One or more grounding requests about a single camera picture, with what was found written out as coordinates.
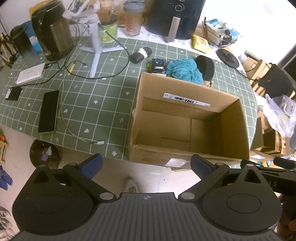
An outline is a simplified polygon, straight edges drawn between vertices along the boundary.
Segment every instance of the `paper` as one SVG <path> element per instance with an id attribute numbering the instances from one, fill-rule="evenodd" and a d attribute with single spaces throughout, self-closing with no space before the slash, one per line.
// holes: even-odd
<path id="1" fill-rule="evenodd" d="M 192 99 L 188 99 L 182 96 L 178 96 L 178 95 L 173 95 L 173 94 L 169 94 L 169 93 L 165 93 L 163 95 L 164 98 L 168 98 L 168 99 L 174 99 L 174 100 L 179 100 L 179 101 L 183 101 L 183 102 L 187 102 L 187 103 L 192 103 L 192 104 L 198 104 L 198 105 L 202 105 L 202 106 L 210 106 L 210 104 L 201 102 L 201 101 L 197 101 L 197 100 L 192 100 Z"/>
<path id="2" fill-rule="evenodd" d="M 190 162 L 190 161 L 186 161 L 184 159 L 178 159 L 178 158 L 171 158 L 165 166 L 166 167 L 181 167 L 187 162 Z"/>
<path id="3" fill-rule="evenodd" d="M 258 159 L 258 160 L 264 159 L 264 157 L 262 157 L 260 155 L 254 155 L 254 156 L 251 156 L 251 157 L 255 158 L 255 159 Z"/>
<path id="4" fill-rule="evenodd" d="M 10 93 L 11 93 L 11 90 L 9 88 L 8 91 L 7 91 L 7 93 L 6 93 L 5 99 L 7 99 L 9 97 Z"/>

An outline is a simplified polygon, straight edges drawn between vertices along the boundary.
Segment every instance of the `blue gripper pad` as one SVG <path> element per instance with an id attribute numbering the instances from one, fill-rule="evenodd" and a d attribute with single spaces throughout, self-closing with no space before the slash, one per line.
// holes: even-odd
<path id="1" fill-rule="evenodd" d="M 79 164 L 80 172 L 92 179 L 103 167 L 103 157 L 95 154 Z"/>

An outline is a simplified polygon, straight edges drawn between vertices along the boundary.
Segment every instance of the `white power bank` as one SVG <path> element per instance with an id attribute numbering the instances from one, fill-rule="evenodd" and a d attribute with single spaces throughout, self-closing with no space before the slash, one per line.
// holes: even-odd
<path id="1" fill-rule="evenodd" d="M 20 72 L 17 78 L 17 85 L 22 85 L 33 80 L 37 80 L 44 75 L 45 63 L 33 66 Z"/>

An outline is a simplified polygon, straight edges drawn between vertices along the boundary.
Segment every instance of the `metal screw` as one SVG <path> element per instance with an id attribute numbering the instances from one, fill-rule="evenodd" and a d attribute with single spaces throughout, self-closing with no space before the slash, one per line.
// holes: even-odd
<path id="1" fill-rule="evenodd" d="M 195 195 L 191 192 L 184 192 L 181 194 L 181 197 L 186 200 L 194 199 Z"/>
<path id="2" fill-rule="evenodd" d="M 103 200 L 110 200 L 113 197 L 114 197 L 114 195 L 110 192 L 104 192 L 104 193 L 100 194 L 100 199 L 103 199 Z"/>

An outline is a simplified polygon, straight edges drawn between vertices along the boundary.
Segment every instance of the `wooden chair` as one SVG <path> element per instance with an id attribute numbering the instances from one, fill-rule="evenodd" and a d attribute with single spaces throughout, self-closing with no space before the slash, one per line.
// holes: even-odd
<path id="1" fill-rule="evenodd" d="M 260 79 L 262 77 L 264 77 L 266 75 L 266 73 L 268 72 L 269 68 L 271 67 L 271 64 L 266 64 L 265 61 L 263 61 L 262 59 L 260 59 L 255 67 L 253 67 L 253 69 L 251 70 L 248 70 L 247 68 L 245 68 L 245 71 L 248 71 L 247 72 L 247 77 L 250 78 L 250 79 L 253 79 L 253 80 L 258 80 L 260 81 Z M 256 92 L 258 95 L 262 96 L 262 97 L 265 97 L 265 94 L 266 94 L 266 89 L 263 88 L 263 87 L 260 87 L 258 85 L 258 83 L 254 83 L 253 80 L 249 80 L 251 86 L 252 86 L 252 89 L 254 92 Z M 292 92 L 292 94 L 289 96 L 290 99 L 295 95 L 295 91 Z"/>

